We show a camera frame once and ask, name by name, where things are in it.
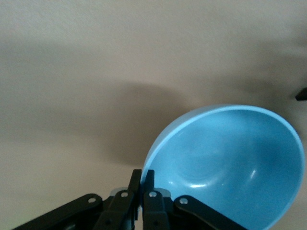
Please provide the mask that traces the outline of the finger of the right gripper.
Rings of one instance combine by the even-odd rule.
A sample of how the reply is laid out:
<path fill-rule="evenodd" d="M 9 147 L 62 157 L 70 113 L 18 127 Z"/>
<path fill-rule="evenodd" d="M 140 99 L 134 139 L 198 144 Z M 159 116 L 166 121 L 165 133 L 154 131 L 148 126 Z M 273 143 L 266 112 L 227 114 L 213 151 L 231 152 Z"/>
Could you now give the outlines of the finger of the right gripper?
<path fill-rule="evenodd" d="M 307 101 L 307 87 L 304 87 L 296 96 L 297 101 Z"/>

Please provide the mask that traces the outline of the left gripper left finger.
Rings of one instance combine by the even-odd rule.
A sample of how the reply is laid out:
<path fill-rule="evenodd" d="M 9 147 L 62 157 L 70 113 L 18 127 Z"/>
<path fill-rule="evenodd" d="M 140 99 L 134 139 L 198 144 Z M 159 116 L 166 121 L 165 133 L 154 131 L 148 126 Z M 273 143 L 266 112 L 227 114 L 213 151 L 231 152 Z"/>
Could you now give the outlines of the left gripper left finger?
<path fill-rule="evenodd" d="M 86 194 L 12 230 L 134 230 L 141 174 L 133 170 L 129 186 L 106 200 Z"/>

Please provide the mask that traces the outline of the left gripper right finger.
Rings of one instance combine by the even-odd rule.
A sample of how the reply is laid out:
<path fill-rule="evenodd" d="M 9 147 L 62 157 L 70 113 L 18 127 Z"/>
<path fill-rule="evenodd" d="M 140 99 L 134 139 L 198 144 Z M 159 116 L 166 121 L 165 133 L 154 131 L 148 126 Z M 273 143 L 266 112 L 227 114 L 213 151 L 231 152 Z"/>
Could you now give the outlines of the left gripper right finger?
<path fill-rule="evenodd" d="M 143 230 L 245 230 L 243 226 L 189 195 L 172 200 L 155 188 L 154 170 L 142 183 Z"/>

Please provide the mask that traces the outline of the blue bowl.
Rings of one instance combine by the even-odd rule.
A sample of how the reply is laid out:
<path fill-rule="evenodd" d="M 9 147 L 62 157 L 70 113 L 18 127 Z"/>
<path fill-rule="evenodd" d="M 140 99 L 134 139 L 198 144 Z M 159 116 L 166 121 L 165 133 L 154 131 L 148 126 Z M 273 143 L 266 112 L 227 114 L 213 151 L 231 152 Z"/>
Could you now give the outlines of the blue bowl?
<path fill-rule="evenodd" d="M 247 230 L 269 230 L 302 184 L 305 153 L 280 115 L 251 105 L 213 105 L 169 124 L 146 157 L 141 180 L 175 199 L 192 196 Z"/>

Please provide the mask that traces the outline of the brown table cloth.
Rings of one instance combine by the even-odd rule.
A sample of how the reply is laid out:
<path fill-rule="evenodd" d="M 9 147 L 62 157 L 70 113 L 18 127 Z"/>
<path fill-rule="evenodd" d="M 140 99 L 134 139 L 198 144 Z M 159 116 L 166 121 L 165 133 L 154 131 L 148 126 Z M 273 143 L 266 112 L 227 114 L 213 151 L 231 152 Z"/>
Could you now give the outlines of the brown table cloth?
<path fill-rule="evenodd" d="M 248 104 L 306 153 L 307 0 L 0 0 L 0 230 L 106 198 L 193 109 Z M 307 230 L 307 170 L 272 230 Z"/>

